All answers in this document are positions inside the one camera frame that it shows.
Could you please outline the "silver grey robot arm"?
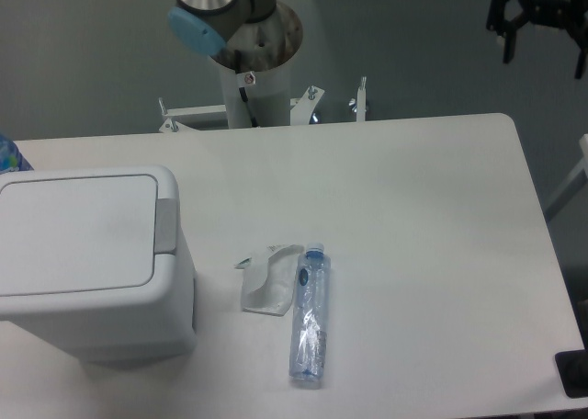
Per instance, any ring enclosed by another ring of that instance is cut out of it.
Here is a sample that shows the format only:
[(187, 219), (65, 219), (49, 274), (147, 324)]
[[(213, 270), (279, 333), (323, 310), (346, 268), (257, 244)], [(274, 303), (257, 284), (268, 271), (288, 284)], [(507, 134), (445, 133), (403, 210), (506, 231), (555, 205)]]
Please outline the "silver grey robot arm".
[[(273, 70), (302, 43), (296, 14), (278, 0), (175, 0), (167, 19), (188, 49), (235, 73)], [(582, 78), (587, 0), (491, 0), (486, 29), (503, 39), (503, 62), (514, 58), (517, 32), (526, 24), (566, 31), (579, 48), (574, 76)]]

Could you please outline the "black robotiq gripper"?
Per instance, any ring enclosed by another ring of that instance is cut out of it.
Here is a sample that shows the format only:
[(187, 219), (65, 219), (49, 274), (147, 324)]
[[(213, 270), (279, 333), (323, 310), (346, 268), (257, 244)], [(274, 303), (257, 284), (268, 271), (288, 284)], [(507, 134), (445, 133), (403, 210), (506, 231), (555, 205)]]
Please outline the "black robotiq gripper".
[[(519, 11), (508, 18), (507, 7), (516, 1)], [(486, 29), (503, 40), (503, 63), (515, 56), (517, 31), (529, 20), (536, 25), (563, 28), (566, 23), (569, 36), (579, 48), (574, 78), (582, 79), (587, 64), (587, 0), (491, 0)]]

